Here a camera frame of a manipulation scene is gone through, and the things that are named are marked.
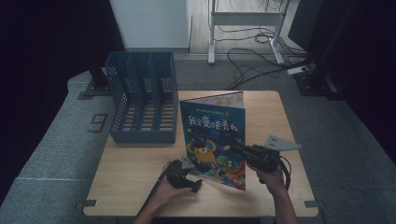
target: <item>plastic basket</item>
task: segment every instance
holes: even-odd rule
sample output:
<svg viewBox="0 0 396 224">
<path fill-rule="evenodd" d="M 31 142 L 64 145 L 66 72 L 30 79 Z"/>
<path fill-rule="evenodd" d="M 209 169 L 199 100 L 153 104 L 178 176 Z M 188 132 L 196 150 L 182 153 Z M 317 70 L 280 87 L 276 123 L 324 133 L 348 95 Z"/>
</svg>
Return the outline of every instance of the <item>plastic basket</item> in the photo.
<svg viewBox="0 0 396 224">
<path fill-rule="evenodd" d="M 106 76 L 116 143 L 175 143 L 177 81 L 172 52 L 111 52 Z"/>
</svg>

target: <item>tabletop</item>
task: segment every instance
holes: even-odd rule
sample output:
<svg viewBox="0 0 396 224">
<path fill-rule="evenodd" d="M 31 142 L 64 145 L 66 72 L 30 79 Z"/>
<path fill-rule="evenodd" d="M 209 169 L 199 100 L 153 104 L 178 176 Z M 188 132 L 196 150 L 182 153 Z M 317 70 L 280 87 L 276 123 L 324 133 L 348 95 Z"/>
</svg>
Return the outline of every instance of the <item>tabletop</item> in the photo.
<svg viewBox="0 0 396 224">
<path fill-rule="evenodd" d="M 229 91 L 179 91 L 179 100 Z M 246 145 L 263 145 L 270 134 L 294 142 L 288 118 L 276 91 L 244 91 Z M 180 111 L 174 144 L 117 144 L 108 137 L 84 207 L 87 216 L 135 216 L 147 199 L 165 163 L 186 155 Z M 291 164 L 289 194 L 297 217 L 314 217 L 316 207 L 306 208 L 314 195 L 299 150 L 281 152 Z M 196 180 L 193 175 L 188 179 Z M 205 180 L 197 193 L 175 198 L 158 217 L 274 217 L 272 195 L 255 172 L 247 168 L 246 191 Z"/>
</svg>

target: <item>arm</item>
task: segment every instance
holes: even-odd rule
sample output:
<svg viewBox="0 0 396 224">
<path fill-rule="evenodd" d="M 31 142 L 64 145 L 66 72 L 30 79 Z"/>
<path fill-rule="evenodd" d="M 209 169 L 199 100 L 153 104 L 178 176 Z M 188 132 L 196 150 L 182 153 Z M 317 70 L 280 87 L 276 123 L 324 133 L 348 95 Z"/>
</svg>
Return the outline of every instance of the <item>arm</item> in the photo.
<svg viewBox="0 0 396 224">
<path fill-rule="evenodd" d="M 168 167 L 168 161 L 163 167 L 163 171 Z M 155 191 L 147 206 L 143 209 L 138 217 L 135 218 L 134 224 L 149 224 L 155 215 L 169 202 L 179 195 L 191 192 L 191 188 L 175 189 L 166 180 L 161 180 L 160 186 Z"/>
<path fill-rule="evenodd" d="M 263 179 L 265 181 L 268 191 L 273 195 L 276 224 L 298 223 L 293 204 L 291 203 L 290 196 L 286 190 L 285 183 L 283 182 L 283 173 L 280 166 L 277 167 L 276 171 L 269 174 L 266 174 L 249 164 L 247 166 L 256 172 L 259 179 Z"/>
</svg>

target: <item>blue book cover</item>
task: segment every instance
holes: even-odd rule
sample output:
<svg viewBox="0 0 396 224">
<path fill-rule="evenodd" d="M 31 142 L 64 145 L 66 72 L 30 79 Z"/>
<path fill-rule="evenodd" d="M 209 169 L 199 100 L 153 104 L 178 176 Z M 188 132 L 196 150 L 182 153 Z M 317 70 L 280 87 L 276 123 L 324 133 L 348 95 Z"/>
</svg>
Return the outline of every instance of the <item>blue book cover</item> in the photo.
<svg viewBox="0 0 396 224">
<path fill-rule="evenodd" d="M 245 159 L 227 146 L 245 146 L 243 92 L 180 101 L 191 174 L 246 190 Z"/>
</svg>

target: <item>gray carpet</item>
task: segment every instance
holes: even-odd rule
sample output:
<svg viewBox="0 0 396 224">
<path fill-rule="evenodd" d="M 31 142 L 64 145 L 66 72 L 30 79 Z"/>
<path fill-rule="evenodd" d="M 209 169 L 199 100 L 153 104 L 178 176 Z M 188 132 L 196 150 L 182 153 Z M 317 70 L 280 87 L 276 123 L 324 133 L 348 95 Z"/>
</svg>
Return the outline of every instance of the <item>gray carpet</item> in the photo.
<svg viewBox="0 0 396 224">
<path fill-rule="evenodd" d="M 225 90 L 234 81 L 234 67 L 226 60 L 217 60 L 215 65 L 205 60 L 177 60 L 176 70 L 179 90 Z M 1 206 L 0 223 L 132 222 L 128 217 L 86 217 L 82 213 L 81 204 L 101 158 L 114 110 L 108 96 L 78 100 L 90 80 L 86 72 L 69 81 L 63 107 Z M 238 89 L 279 92 L 295 140 L 303 145 L 300 153 L 314 195 L 325 205 L 327 223 L 396 223 L 396 167 L 346 102 L 302 97 L 286 71 L 257 77 Z M 96 121 L 105 115 L 101 131 Z M 324 223 L 321 215 L 300 221 Z M 177 218 L 156 222 L 260 223 L 258 219 Z"/>
</svg>

